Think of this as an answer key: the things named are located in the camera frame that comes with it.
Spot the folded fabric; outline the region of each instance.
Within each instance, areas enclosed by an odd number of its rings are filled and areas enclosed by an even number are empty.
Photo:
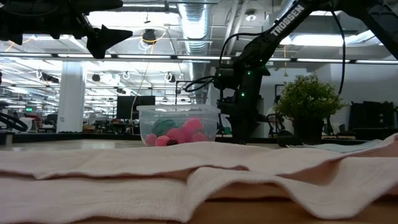
[[[0,152],[0,223],[90,217],[187,222],[208,198],[287,197],[322,219],[351,218],[397,194],[398,136],[340,154],[213,142]]]
[[[362,151],[362,150],[367,150],[367,149],[374,149],[375,147],[380,147],[383,144],[384,144],[384,142],[382,140],[377,139],[377,140],[369,141],[369,142],[354,145],[354,146],[342,146],[342,145],[338,145],[338,144],[320,144],[320,145],[315,145],[315,146],[304,145],[304,146],[295,146],[295,147],[323,149],[323,150],[329,150],[329,151],[339,152],[339,153],[348,153],[348,152],[357,152],[357,151]]]

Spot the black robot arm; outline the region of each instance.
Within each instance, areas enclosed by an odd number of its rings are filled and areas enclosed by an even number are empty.
[[[345,11],[362,20],[398,58],[398,17],[383,0],[298,0],[275,24],[245,46],[232,65],[220,64],[214,86],[221,90],[218,108],[229,115],[233,139],[245,144],[258,122],[266,119],[257,110],[263,75],[270,75],[265,64],[280,42],[313,11]],[[234,89],[234,96],[223,98],[223,90]]]

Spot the table surface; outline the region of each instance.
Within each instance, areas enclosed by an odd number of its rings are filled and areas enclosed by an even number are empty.
[[[251,144],[255,146],[278,149],[275,144]],[[70,149],[114,149],[127,147],[144,147],[141,141],[121,140],[71,140],[13,144],[3,149],[11,151],[31,150],[70,150]],[[189,224],[197,223],[316,223],[316,224],[346,224],[346,223],[398,223],[398,203],[377,202],[369,206],[352,220],[325,221],[319,220],[297,204],[286,200],[264,201],[227,201],[205,202],[198,207]],[[176,223],[165,221],[124,221],[110,219],[89,219],[79,223]]]
[[[276,144],[248,144],[250,146],[262,146],[278,149]],[[145,147],[142,141],[130,140],[100,140],[81,139],[69,141],[30,142],[12,144],[8,151],[30,151],[30,150],[69,150],[69,149],[122,149],[127,147]]]

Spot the white pillar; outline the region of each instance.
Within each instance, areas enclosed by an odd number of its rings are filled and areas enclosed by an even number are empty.
[[[64,62],[62,66],[57,133],[81,132],[85,101],[86,71],[81,62]]]

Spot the clear plastic bin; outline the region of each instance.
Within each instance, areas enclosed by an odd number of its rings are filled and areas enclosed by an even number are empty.
[[[137,110],[141,139],[146,146],[169,146],[216,139],[220,110],[214,106],[137,106]]]

